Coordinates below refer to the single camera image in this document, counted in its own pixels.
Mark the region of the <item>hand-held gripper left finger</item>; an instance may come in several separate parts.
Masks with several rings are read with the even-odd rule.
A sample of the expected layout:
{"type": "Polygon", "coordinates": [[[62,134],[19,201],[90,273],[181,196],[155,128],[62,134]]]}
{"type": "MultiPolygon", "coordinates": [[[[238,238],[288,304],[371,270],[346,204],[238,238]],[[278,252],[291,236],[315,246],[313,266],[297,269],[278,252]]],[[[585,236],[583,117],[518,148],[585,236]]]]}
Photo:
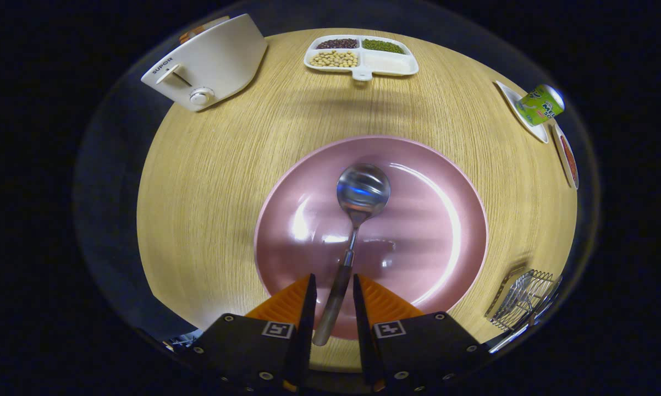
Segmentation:
{"type": "Polygon", "coordinates": [[[189,349],[189,365],[227,394],[297,394],[310,366],[316,279],[308,274],[252,311],[224,313],[189,349]]]}

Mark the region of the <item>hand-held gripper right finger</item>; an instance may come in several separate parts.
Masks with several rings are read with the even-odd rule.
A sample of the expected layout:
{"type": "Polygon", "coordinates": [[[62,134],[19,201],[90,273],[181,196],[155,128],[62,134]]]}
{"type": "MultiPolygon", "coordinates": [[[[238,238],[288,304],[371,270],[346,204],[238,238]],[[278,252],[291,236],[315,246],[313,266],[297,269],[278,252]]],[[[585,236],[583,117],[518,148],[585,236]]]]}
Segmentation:
{"type": "Polygon", "coordinates": [[[374,394],[445,394],[491,353],[448,313],[424,313],[380,283],[353,276],[364,381],[374,394]]]}

